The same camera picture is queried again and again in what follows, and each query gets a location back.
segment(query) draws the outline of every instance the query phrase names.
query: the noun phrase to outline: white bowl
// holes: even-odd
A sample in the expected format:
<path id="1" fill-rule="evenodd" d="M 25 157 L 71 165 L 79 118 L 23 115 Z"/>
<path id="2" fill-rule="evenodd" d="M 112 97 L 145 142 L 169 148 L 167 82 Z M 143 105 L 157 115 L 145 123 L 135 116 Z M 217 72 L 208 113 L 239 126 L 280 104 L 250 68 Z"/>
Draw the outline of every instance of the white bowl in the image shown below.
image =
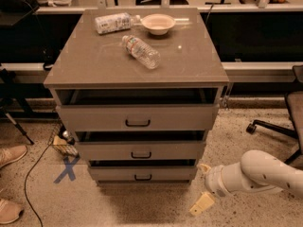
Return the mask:
<path id="1" fill-rule="evenodd" d="M 142 25 L 151 34 L 163 35 L 176 24 L 175 20 L 166 14 L 152 14 L 141 19 Z"/>

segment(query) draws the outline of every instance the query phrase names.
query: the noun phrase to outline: clear water bottle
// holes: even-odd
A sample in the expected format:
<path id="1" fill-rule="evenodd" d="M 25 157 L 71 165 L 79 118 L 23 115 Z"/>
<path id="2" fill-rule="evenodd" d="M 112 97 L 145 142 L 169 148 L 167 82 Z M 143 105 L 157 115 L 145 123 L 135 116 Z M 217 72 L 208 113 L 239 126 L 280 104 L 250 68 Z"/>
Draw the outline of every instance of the clear water bottle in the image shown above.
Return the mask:
<path id="1" fill-rule="evenodd" d="M 159 66 L 159 52 L 139 38 L 136 38 L 134 35 L 123 36 L 122 44 L 133 57 L 144 64 L 147 68 L 154 69 Z"/>
<path id="2" fill-rule="evenodd" d="M 131 16 L 127 12 L 122 12 L 95 18 L 95 27 L 99 34 L 107 34 L 129 29 L 138 22 L 140 22 L 140 15 Z"/>

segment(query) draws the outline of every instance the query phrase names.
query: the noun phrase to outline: cabinet top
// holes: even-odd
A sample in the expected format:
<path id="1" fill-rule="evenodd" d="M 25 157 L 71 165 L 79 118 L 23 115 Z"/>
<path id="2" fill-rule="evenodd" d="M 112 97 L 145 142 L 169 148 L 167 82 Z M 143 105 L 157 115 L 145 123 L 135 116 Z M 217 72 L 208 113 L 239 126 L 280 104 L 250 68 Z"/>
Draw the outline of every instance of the cabinet top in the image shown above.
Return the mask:
<path id="1" fill-rule="evenodd" d="M 95 18 L 128 12 L 141 18 L 161 13 L 176 20 L 168 34 L 154 36 L 141 24 L 99 35 Z M 147 69 L 122 46 L 124 35 L 134 35 L 160 52 L 161 63 Z M 228 77 L 197 9 L 86 10 L 49 72 L 47 88 L 170 87 L 217 83 Z"/>

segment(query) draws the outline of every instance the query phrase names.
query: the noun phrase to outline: person's foot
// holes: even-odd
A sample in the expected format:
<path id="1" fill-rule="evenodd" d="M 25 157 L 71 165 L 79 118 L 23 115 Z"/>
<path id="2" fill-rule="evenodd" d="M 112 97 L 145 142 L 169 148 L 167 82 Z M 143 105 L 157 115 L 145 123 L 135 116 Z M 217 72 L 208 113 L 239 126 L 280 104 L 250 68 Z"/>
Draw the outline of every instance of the person's foot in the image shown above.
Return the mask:
<path id="1" fill-rule="evenodd" d="M 0 224 L 12 223 L 20 217 L 22 211 L 22 205 L 0 199 Z"/>
<path id="2" fill-rule="evenodd" d="M 0 168 L 20 160 L 27 154 L 27 146 L 0 148 Z"/>

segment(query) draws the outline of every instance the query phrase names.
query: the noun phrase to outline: black handle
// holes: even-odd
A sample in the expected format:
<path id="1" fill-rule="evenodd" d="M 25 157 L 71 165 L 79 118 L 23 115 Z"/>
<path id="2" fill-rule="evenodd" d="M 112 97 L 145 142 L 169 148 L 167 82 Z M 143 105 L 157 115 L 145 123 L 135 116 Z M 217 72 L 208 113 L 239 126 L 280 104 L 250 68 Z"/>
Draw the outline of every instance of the black handle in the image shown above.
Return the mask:
<path id="1" fill-rule="evenodd" d="M 125 125 L 127 127 L 148 127 L 151 124 L 150 119 L 146 121 L 146 123 L 144 122 L 144 124 L 132 124 L 129 122 L 128 119 L 125 120 Z"/>
<path id="2" fill-rule="evenodd" d="M 150 174 L 150 177 L 149 178 L 137 178 L 136 175 L 134 175 L 134 179 L 136 181 L 150 181 L 152 179 L 152 175 Z"/>
<path id="3" fill-rule="evenodd" d="M 147 156 L 135 156 L 135 154 L 131 153 L 133 159 L 149 159 L 152 157 L 152 153 L 150 152 Z"/>

